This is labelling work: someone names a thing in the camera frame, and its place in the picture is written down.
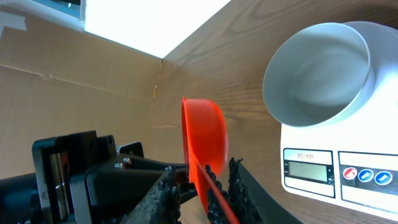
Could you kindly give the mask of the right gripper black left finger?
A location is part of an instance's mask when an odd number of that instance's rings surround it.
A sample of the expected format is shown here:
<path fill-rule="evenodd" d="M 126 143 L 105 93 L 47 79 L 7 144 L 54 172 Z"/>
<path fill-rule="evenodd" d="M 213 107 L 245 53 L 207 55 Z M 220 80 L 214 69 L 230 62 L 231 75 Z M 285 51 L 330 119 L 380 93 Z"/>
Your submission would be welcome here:
<path fill-rule="evenodd" d="M 168 166 L 122 224 L 180 223 L 180 188 L 175 167 Z"/>

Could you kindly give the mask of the orange measuring scoop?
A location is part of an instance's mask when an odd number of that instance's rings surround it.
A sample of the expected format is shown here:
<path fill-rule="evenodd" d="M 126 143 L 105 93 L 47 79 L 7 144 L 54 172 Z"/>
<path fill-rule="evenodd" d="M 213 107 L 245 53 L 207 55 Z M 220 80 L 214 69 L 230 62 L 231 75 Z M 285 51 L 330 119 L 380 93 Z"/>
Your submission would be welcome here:
<path fill-rule="evenodd" d="M 228 133 L 220 107 L 211 100 L 182 99 L 182 137 L 185 162 L 189 167 L 189 182 L 195 184 L 204 210 L 208 211 L 208 190 L 211 190 L 229 223 L 239 223 L 221 190 L 205 167 L 218 177 L 228 158 Z"/>

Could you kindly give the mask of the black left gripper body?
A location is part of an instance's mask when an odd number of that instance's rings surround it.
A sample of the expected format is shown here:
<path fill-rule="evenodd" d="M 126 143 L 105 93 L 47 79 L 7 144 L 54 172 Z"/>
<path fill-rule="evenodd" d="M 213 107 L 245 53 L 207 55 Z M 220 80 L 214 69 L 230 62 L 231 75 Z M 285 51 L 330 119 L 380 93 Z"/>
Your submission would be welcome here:
<path fill-rule="evenodd" d="M 146 159 L 141 142 L 117 145 L 95 131 L 37 140 L 32 157 L 33 173 L 1 181 L 2 223 L 119 223 L 168 166 L 180 205 L 197 195 L 186 164 Z"/>

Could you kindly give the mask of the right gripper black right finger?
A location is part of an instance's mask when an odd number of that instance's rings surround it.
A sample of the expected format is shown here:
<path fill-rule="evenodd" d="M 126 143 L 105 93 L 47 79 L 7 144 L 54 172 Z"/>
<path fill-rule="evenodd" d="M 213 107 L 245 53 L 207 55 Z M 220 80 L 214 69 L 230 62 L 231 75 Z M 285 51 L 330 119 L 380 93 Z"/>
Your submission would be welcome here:
<path fill-rule="evenodd" d="M 210 165 L 206 166 L 215 185 L 240 223 L 300 224 L 301 221 L 277 203 L 242 165 L 241 160 L 229 161 L 229 187 L 225 191 Z"/>

